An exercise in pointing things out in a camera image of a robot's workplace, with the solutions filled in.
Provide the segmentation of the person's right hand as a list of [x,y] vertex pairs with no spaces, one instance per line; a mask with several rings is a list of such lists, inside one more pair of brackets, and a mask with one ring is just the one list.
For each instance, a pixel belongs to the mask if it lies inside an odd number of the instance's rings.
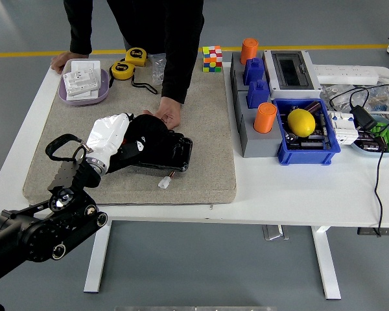
[[63,52],[51,59],[51,69],[56,73],[61,74],[68,60],[81,57],[81,54],[73,53],[70,51]]

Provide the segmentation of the person's left hand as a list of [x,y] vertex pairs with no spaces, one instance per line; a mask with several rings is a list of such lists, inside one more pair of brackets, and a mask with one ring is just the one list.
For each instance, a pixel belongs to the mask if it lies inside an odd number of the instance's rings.
[[181,122],[181,104],[169,97],[161,97],[159,108],[155,113],[145,109],[143,114],[159,118],[169,130],[173,130]]

